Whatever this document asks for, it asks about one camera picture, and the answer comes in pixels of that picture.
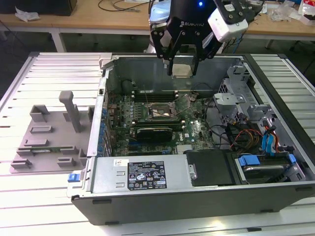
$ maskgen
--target aluminum extrusion table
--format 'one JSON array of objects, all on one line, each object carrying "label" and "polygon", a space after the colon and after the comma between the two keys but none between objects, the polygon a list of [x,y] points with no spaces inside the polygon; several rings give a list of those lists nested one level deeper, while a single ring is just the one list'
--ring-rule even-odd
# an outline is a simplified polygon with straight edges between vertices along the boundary
[{"label": "aluminum extrusion table", "polygon": [[[315,141],[314,88],[287,59],[252,55],[306,132]],[[100,53],[41,53],[27,59],[0,102],[0,235],[311,235],[315,234],[315,197],[306,198],[278,213],[233,215],[93,226],[67,197],[68,173],[12,175],[15,156],[30,122],[33,104],[63,111],[61,90],[74,93],[79,110],[95,104],[102,72]],[[261,99],[263,91],[256,88]]]}]

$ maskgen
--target computer case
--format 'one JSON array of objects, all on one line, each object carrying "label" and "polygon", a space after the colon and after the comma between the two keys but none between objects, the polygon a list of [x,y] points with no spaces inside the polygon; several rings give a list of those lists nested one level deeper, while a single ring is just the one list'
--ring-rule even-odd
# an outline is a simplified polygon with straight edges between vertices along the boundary
[{"label": "computer case", "polygon": [[26,12],[70,16],[77,0],[0,0],[0,13],[15,13],[15,7]]}]

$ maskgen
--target power supply label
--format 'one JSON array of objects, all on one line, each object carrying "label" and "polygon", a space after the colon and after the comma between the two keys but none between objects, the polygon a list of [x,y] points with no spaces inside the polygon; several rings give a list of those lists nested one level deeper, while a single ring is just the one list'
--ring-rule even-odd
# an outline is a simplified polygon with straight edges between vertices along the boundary
[{"label": "power supply label", "polygon": [[164,161],[129,162],[128,189],[167,188]]}]

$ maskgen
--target floor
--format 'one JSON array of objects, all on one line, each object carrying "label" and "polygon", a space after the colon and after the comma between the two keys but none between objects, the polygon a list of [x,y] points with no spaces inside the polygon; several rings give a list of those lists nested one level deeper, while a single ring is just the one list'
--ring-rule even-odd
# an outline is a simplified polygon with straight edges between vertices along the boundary
[{"label": "floor", "polygon": [[[7,41],[0,41],[0,98],[19,72],[29,52],[55,52],[56,48],[47,33],[13,32],[7,34]],[[14,37],[15,34],[24,44]],[[137,35],[93,35],[65,33],[64,41],[68,52],[137,52],[141,53],[149,44],[149,37]],[[300,42],[293,51],[294,41],[274,41],[270,49],[265,49],[266,40],[244,39],[236,53],[285,54],[293,64],[304,72],[310,61],[315,58],[315,44]],[[225,52],[232,53],[234,46]],[[306,71],[305,76],[315,84],[315,63]]]}]

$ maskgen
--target motherboard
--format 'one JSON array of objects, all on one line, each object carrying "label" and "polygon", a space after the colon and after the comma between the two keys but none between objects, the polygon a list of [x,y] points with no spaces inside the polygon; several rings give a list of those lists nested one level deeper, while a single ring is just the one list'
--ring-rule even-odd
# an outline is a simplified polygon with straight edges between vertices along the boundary
[{"label": "motherboard", "polygon": [[183,154],[209,149],[214,141],[204,121],[198,93],[120,95],[108,93],[98,156]]}]

